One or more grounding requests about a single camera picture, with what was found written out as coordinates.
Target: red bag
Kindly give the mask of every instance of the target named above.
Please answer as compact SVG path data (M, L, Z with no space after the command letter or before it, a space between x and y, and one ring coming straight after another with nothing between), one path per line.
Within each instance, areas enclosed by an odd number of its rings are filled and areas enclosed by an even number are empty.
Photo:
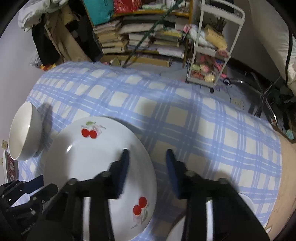
M115 13L136 11L142 6L141 0L113 0Z

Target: floor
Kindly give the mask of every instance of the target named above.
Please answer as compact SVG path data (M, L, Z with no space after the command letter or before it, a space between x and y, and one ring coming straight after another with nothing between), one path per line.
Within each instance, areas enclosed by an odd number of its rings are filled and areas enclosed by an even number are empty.
M150 71L155 74L159 74L162 77L180 81L185 81L187 74L187 69L182 68L182 63L180 62L173 62L170 68L140 63L133 63L128 68ZM227 76L229 78L246 80L245 76L231 69L230 67L227 67ZM200 88L204 91L209 91L209 88L205 86L200 86ZM219 80L217 86L215 87L213 95L220 99L230 102L231 104L239 107L240 109L245 110L250 114L254 114L259 103L258 94L255 93L247 85L232 84L230 86L226 86L225 84L223 84L222 80ZM285 133L281 111L277 108L275 104L272 105L272 108L278 118L279 129ZM260 118L270 122L270 114L268 112L266 113L267 115L264 112L262 112Z

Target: tablecloth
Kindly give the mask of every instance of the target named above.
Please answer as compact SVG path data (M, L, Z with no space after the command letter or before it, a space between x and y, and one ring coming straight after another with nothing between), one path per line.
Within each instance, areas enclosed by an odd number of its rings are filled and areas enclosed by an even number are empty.
M174 197L165 165L171 148L202 177L228 178L255 204L267 223L281 178L281 147L269 123L205 93L198 85L156 74L67 62L43 74L28 98L43 119L39 152L19 162L19 179L43 173L41 157L68 124L87 116L109 116L126 125L151 156L157 204L147 228L134 240L165 240L186 202Z

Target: white utility cart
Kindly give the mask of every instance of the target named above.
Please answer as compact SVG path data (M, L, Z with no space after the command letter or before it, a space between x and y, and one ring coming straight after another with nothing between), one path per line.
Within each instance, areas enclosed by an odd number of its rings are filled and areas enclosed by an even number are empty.
M197 33L196 42L194 43L193 58L192 58L192 61L190 63L188 71L187 71L187 81L193 82L193 83L196 83L196 84L200 84L200 85L205 85L205 86L210 87L210 88L214 88L216 86L217 81L220 78L220 75L222 74L225 66L227 65L227 62L231 57L231 52L232 52L232 50L233 50L233 48L234 48L234 46L236 44L236 41L237 41L237 39L239 37L239 33L241 31L241 28L242 28L242 26L244 24L244 18L245 18L244 11L241 8L235 6L234 4L229 3L227 1L224 1L224 0L212 0L212 1L215 1L215 2L220 3L220 4L224 4L226 6L229 6L229 7L233 8L234 13L230 13L228 11L225 11L225 10L221 9L221 8L212 6L210 4L206 4L206 0L199 0L199 7L200 7L200 10L201 10L201 13L200 13L200 21L199 21L198 33ZM203 17L204 17L205 12L214 14L216 16L220 16L222 18L227 19L228 21L234 22L234 23L239 25L236 36L235 36L234 41L233 41L233 44L232 44L232 46L230 48L228 57L223 58L221 56L218 56L217 50L214 50L214 49L209 48L209 47L203 47L203 46L198 44L198 41L199 41L199 38L200 38L200 32L201 32L201 29L202 29L202 21L203 21ZM224 61L224 65L221 68L221 70L219 71L219 74L215 74L214 82L212 82L212 83L211 82L206 82L203 79L191 77L191 71L192 71L192 67L193 67L193 64L194 64L197 53L209 55L209 56L212 56L212 57L215 57L217 59L220 59L220 60Z

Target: flower design on plate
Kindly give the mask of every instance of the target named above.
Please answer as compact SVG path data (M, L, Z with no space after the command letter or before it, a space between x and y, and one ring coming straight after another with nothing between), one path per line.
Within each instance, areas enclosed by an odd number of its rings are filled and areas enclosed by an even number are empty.
M85 138L90 136L92 139L96 139L102 133L102 129L106 129L101 125L97 125L94 121L87 121L85 126L81 126L81 128L82 136Z
M145 197L140 197L138 204L133 207L133 221L136 223L131 228L135 228L138 225L141 225L148 216L148 202Z

